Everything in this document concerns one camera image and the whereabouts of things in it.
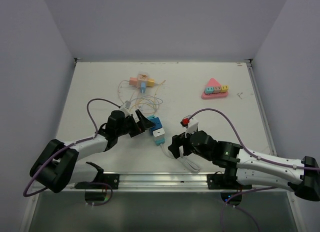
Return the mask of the blue cube socket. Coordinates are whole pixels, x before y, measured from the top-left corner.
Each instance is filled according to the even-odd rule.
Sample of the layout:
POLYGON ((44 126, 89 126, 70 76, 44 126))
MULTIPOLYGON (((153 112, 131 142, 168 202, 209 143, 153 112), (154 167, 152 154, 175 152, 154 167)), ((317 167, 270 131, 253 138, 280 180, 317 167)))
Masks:
POLYGON ((147 119, 154 123, 154 126, 149 129, 150 135, 153 135, 153 131, 161 129, 163 127, 159 117, 152 115, 148 116, 147 119))

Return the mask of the white usb charger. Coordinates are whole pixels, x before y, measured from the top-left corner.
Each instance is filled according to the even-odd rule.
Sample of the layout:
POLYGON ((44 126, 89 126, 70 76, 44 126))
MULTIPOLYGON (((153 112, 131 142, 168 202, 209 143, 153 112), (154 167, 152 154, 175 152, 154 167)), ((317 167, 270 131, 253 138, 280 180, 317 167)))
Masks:
POLYGON ((163 140, 165 138, 165 131, 163 128, 156 129, 152 132, 155 141, 163 140))

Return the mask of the teal power strip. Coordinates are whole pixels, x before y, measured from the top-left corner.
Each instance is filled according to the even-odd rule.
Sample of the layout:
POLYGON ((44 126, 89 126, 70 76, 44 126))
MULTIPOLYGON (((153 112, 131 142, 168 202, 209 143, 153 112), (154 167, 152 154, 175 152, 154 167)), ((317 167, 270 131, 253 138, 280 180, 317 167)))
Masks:
POLYGON ((159 146, 159 145, 165 143, 165 138, 164 138, 163 140, 158 140, 158 141, 155 141, 155 140, 154 140, 154 142, 155 142, 155 144, 156 144, 157 146, 159 146))

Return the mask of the pink triangular power strip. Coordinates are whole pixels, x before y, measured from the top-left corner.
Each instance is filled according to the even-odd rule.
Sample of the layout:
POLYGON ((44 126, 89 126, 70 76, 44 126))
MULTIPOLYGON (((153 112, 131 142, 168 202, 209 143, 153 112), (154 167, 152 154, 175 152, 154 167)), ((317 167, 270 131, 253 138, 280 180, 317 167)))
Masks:
POLYGON ((221 85, 217 80, 211 78, 206 84, 201 98, 203 100, 225 98, 229 94, 229 86, 221 85))

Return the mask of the teal usb charger plug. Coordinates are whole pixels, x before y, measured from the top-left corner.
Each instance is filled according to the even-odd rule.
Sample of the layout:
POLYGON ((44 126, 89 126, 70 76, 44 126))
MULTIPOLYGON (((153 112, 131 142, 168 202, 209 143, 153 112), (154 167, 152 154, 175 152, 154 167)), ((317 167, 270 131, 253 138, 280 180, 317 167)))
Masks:
POLYGON ((213 94, 214 93, 214 87, 206 87, 205 88, 205 90, 204 90, 204 93, 206 94, 206 95, 208 95, 208 94, 213 94))

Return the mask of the beige usb charger plug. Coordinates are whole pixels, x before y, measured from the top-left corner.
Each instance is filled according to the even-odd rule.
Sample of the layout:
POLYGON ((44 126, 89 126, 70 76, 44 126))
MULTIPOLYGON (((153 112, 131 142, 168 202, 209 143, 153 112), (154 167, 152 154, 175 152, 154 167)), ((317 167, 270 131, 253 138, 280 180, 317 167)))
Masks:
POLYGON ((221 93, 221 86, 216 86, 213 88, 213 94, 218 94, 218 93, 221 93))

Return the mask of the yellow usb charger plug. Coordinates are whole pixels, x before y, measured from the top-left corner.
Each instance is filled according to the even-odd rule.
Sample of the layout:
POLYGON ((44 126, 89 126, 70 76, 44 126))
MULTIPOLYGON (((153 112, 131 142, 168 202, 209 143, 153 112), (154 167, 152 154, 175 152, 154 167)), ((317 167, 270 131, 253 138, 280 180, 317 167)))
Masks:
POLYGON ((229 86, 228 85, 222 85, 220 93, 227 93, 228 90, 229 90, 229 86))

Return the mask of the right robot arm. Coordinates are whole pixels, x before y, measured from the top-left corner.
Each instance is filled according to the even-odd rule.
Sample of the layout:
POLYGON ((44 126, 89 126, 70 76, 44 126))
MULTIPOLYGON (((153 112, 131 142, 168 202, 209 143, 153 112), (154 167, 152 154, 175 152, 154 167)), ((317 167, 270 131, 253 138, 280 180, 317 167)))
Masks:
POLYGON ((174 158, 195 154, 223 168, 222 174, 209 174, 209 189, 250 189, 254 185, 281 188, 304 200, 320 200, 320 169, 313 157, 286 159, 244 147, 216 141, 204 131, 182 133, 172 137, 168 150, 174 158))

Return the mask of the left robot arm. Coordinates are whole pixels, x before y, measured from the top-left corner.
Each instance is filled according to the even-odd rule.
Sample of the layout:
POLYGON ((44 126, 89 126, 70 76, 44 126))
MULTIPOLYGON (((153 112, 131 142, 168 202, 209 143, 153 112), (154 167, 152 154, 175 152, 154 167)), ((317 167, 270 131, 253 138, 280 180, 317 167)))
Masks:
POLYGON ((48 142, 29 175, 31 182, 37 181, 54 193, 61 192, 68 184, 88 184, 92 188, 106 188, 104 170, 95 163, 87 162, 93 171, 81 173, 76 168, 77 161, 90 155, 110 150, 123 135, 135 137, 155 126, 155 123, 136 110, 138 119, 121 110, 111 112, 106 123, 102 124, 93 136, 74 142, 53 139, 48 142))

